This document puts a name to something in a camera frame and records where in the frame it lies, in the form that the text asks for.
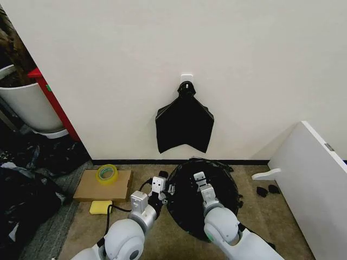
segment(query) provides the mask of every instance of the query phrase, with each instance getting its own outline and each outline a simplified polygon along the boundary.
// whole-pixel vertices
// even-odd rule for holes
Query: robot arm
[[[194,174],[194,178],[204,201],[205,234],[229,259],[283,260],[261,237],[243,226],[231,210],[223,207],[203,172]]]
[[[167,176],[153,177],[150,197],[135,191],[131,194],[132,211],[128,219],[113,223],[108,233],[92,248],[79,252],[72,260],[137,260],[145,243],[145,235],[159,217],[165,199]]]

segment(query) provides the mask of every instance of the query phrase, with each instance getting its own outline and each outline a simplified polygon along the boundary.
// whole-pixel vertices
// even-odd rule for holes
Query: brown carpet
[[[132,191],[160,170],[169,173],[175,165],[120,165],[119,169],[134,172]],[[268,171],[267,166],[232,166],[232,173],[243,195],[243,207],[237,215],[240,222],[264,239],[274,243],[279,254],[286,260],[314,259],[310,248],[281,194],[269,194],[262,198],[256,194],[256,187],[267,188],[272,181],[252,181],[252,174]],[[149,192],[149,185],[144,189]],[[119,203],[130,209],[130,203]],[[59,259],[68,260],[84,248],[93,246],[104,234],[105,215],[90,215],[90,203],[80,203]],[[126,212],[114,210],[110,223],[127,217]],[[141,256],[145,259],[226,259],[222,251],[211,243],[201,242],[183,231],[171,218],[165,206],[145,241]]]

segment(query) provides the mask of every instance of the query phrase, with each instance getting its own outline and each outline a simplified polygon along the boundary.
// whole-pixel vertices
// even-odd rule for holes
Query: black garbage bag
[[[224,207],[237,214],[240,195],[230,174],[232,171],[230,166],[218,161],[191,158],[171,173],[167,186],[174,185],[175,192],[169,197],[167,208],[183,230],[200,240],[209,241],[204,233],[203,199],[193,176],[198,172],[204,172],[207,183],[212,184]]]
[[[205,153],[210,142],[214,117],[208,108],[194,98],[190,81],[183,82],[179,96],[158,110],[156,116],[157,142],[160,153],[187,144]]]
[[[90,160],[84,145],[69,135],[56,139],[40,134],[17,136],[6,153],[3,163],[11,161],[30,170],[46,168],[51,177],[69,174]]]
[[[16,258],[66,199],[59,186],[39,173],[0,167],[0,256]]]

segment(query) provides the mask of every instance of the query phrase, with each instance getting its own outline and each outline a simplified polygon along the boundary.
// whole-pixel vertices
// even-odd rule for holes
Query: plant pot
[[[0,69],[0,81],[15,73],[13,65]],[[64,126],[37,83],[14,87],[0,87],[0,96],[16,114],[39,133],[54,133]]]

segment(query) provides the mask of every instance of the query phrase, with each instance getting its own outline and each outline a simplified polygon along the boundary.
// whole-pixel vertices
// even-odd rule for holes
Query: cardboard sheet
[[[95,177],[97,171],[84,171],[74,199],[80,202],[91,202],[93,200],[125,202],[128,200],[132,181],[131,170],[119,170],[118,180],[109,185],[102,185],[97,181]]]

